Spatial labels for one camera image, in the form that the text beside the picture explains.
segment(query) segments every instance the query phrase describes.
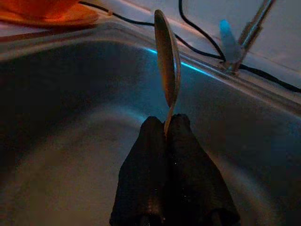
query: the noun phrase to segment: sink basin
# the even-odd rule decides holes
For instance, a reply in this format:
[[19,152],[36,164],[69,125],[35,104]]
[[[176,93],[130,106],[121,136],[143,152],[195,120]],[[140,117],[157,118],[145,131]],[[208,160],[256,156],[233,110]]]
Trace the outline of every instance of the sink basin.
[[[109,225],[140,125],[168,111],[142,33],[106,22],[0,46],[3,225]],[[175,113],[220,169],[240,224],[300,225],[301,106],[180,50]]]

